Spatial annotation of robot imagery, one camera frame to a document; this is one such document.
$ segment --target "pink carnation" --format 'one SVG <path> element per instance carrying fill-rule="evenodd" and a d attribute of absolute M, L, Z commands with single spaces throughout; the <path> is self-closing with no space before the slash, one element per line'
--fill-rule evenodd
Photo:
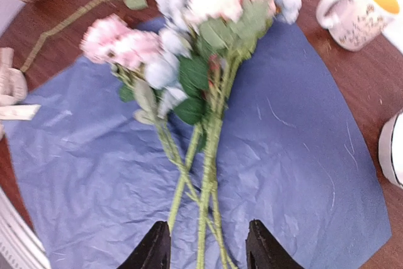
<path fill-rule="evenodd" d="M 115 42 L 111 60 L 134 71 L 141 63 L 149 63 L 158 57 L 160 50 L 160 39 L 157 34 L 131 30 Z"/>
<path fill-rule="evenodd" d="M 116 14 L 98 19 L 84 34 L 80 49 L 94 63 L 109 62 L 115 40 L 130 31 L 131 29 Z"/>

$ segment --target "white ribbon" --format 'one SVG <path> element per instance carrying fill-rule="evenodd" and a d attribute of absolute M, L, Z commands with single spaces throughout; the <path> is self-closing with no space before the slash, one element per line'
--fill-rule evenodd
<path fill-rule="evenodd" d="M 32 120 L 40 105 L 14 105 L 28 95 L 24 74 L 13 69 L 14 50 L 0 49 L 0 121 Z M 0 122 L 0 140 L 4 135 L 4 126 Z"/>

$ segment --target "brown wooden surface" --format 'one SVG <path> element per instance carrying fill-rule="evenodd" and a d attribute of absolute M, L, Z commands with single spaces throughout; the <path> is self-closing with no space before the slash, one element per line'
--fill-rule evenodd
<path fill-rule="evenodd" d="M 88 1 L 46 0 L 25 6 L 0 38 L 0 47 L 14 48 L 14 66 L 21 67 L 41 32 L 50 29 Z M 400 219 L 403 214 L 403 190 L 388 183 L 377 160 L 377 141 L 382 125 L 403 108 L 403 56 L 382 36 L 357 53 L 341 49 L 315 20 L 319 0 L 302 1 L 298 25 L 329 68 L 353 112 L 377 167 L 389 211 L 392 239 L 363 268 L 403 268 L 403 256 L 399 255 L 403 251 L 403 223 Z M 80 54 L 77 46 L 86 28 L 96 18 L 115 11 L 122 16 L 130 13 L 134 22 L 147 20 L 157 14 L 155 8 L 133 14 L 117 0 L 101 5 L 45 44 L 26 75 L 29 88 L 36 88 L 71 65 Z M 0 142 L 0 186 L 32 226 L 16 186 L 6 140 Z"/>

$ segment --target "white round object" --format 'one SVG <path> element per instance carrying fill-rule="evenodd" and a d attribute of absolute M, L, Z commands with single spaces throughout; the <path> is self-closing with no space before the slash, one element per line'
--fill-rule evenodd
<path fill-rule="evenodd" d="M 378 158 L 386 179 L 403 188 L 403 111 L 383 126 Z"/>

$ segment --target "blue cloth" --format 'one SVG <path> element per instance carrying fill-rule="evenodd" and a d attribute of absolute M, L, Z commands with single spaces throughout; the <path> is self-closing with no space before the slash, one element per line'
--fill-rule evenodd
<path fill-rule="evenodd" d="M 142 28 L 157 30 L 162 20 Z M 178 170 L 133 118 L 108 66 L 80 58 L 32 92 L 31 122 L 6 122 L 26 207 L 53 269 L 116 268 L 166 220 Z M 184 154 L 191 127 L 171 117 Z M 200 187 L 202 155 L 191 172 Z M 358 268 L 390 237 L 374 165 L 332 76 L 298 26 L 275 23 L 239 69 L 217 158 L 225 243 L 246 268 L 260 219 L 305 268 Z M 184 196 L 172 268 L 195 268 L 198 208 Z M 207 237 L 206 269 L 221 268 Z"/>

